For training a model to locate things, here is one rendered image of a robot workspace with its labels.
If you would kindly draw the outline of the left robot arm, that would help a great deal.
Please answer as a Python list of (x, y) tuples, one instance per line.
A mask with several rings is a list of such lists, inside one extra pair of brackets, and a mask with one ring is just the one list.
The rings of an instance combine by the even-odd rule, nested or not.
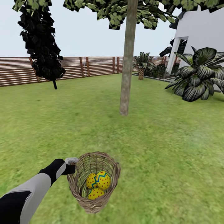
[(55, 159), (27, 182), (0, 197), (0, 224), (28, 224), (45, 194), (61, 176), (75, 174), (79, 158)]

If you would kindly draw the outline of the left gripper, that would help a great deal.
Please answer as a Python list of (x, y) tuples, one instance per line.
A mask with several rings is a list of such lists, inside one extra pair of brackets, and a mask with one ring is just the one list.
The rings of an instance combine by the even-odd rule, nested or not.
[(64, 175), (68, 175), (68, 174), (75, 174), (75, 165), (67, 165), (68, 166), (68, 170), (64, 173)]

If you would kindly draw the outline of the wicker basket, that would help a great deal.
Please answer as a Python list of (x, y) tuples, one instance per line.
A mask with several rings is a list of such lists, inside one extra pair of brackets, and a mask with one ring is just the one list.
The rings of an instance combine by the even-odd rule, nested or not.
[[(84, 185), (86, 184), (86, 180), (80, 185), (81, 183), (79, 181), (79, 178), (81, 177), (81, 172), (79, 171), (82, 166), (85, 165), (84, 158), (88, 157), (91, 158), (91, 156), (100, 156), (102, 157), (101, 160), (101, 167), (100, 170), (106, 171), (106, 169), (103, 167), (105, 165), (104, 160), (107, 158), (108, 160), (108, 165), (110, 163), (113, 164), (113, 168), (111, 171), (110, 179), (111, 179), (111, 184), (108, 187), (108, 189), (105, 190), (105, 194), (96, 198), (96, 199), (88, 199), (88, 193), (89, 193), (89, 188), (86, 186), (86, 197), (82, 195)], [(79, 164), (78, 164), (79, 163)], [(87, 214), (96, 214), (100, 212), (102, 209), (105, 208), (107, 205), (111, 194), (113, 193), (115, 187), (117, 186), (118, 179), (120, 177), (121, 173), (121, 165), (119, 162), (116, 162), (109, 154), (105, 152), (89, 152), (89, 153), (84, 153), (79, 157), (78, 162), (74, 163), (69, 163), (69, 165), (75, 165), (75, 170), (77, 171), (76, 175), (74, 174), (68, 174), (67, 175), (67, 180), (69, 182), (69, 188), (72, 193), (72, 195), (75, 197), (75, 199), (78, 201), (79, 205), (85, 210)]]

